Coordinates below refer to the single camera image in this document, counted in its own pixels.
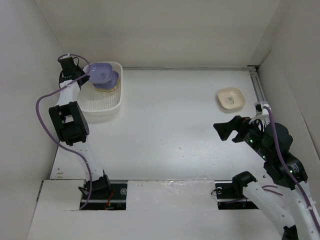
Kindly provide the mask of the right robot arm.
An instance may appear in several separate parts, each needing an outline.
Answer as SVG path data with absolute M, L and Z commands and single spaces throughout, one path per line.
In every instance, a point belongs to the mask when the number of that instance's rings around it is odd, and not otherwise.
M 220 139 L 226 141 L 233 131 L 234 143 L 244 142 L 264 160 L 263 167 L 282 195 L 289 211 L 268 196 L 258 180 L 244 171 L 232 178 L 229 192 L 235 198 L 247 198 L 274 225 L 283 240 L 318 240 L 320 216 L 312 200 L 308 175 L 301 161 L 289 151 L 293 142 L 288 129 L 280 123 L 250 123 L 249 117 L 215 123 Z

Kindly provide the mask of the white perforated plastic bin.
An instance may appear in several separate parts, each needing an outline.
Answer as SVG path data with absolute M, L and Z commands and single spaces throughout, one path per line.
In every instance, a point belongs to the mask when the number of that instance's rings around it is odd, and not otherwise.
M 108 119 L 111 115 L 120 110 L 122 101 L 122 66 L 113 61 L 103 61 L 112 65 L 113 71 L 119 74 L 119 86 L 113 92 L 98 91 L 89 80 L 80 88 L 77 96 L 77 103 L 88 122 L 100 122 Z M 83 68 L 84 72 L 89 72 L 90 65 Z

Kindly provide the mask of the aluminium rail right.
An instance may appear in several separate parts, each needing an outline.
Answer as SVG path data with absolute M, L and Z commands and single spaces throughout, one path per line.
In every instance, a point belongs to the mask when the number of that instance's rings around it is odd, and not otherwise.
M 257 101 L 258 102 L 266 101 L 266 97 L 265 97 L 265 94 L 264 94 L 264 91 L 263 91 L 263 88 L 262 88 L 262 85 L 261 85 L 261 82 L 259 79 L 257 68 L 255 66 L 250 65 L 250 66 L 248 66 L 248 72 L 249 72 L 249 75 L 250 75 L 250 78 L 251 78 L 251 81 L 253 84 L 253 88 L 255 91 Z

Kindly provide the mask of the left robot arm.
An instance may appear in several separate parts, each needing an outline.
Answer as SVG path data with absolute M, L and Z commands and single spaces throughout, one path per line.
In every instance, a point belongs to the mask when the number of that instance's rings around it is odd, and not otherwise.
M 77 102 L 81 87 L 89 76 L 68 54 L 58 58 L 61 65 L 59 75 L 59 98 L 48 112 L 60 142 L 74 153 L 85 173 L 86 183 L 79 187 L 87 199 L 107 199 L 112 186 L 104 169 L 91 151 L 88 136 L 89 125 Z

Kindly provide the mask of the purple plate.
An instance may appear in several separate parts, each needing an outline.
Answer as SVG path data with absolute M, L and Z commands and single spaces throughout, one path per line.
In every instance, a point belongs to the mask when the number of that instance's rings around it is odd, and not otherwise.
M 95 84 L 95 88 L 102 92 L 113 92 L 117 89 L 119 85 L 119 73 L 117 71 L 112 71 L 111 78 L 106 83 Z
M 113 67 L 108 62 L 95 62 L 90 64 L 89 81 L 92 84 L 106 84 L 113 74 Z

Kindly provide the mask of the cream plate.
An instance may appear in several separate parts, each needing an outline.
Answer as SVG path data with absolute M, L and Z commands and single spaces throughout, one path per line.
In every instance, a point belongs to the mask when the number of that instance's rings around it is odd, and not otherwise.
M 240 109 L 246 104 L 245 97 L 240 89 L 235 87 L 222 88 L 217 92 L 220 105 L 225 110 Z

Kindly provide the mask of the purple plate front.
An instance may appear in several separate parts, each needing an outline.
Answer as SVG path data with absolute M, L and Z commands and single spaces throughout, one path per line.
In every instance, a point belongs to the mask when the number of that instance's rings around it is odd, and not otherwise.
M 113 92 L 117 89 L 119 85 L 119 73 L 117 71 L 112 71 L 111 78 L 106 83 L 95 84 L 95 88 L 102 92 Z

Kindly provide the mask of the yellow plate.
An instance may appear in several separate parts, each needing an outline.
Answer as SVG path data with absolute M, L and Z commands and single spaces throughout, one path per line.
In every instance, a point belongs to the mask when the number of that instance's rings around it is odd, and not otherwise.
M 118 88 L 119 84 L 120 82 L 118 80 L 117 81 L 110 80 L 106 83 L 94 84 L 93 86 L 100 92 L 111 93 Z

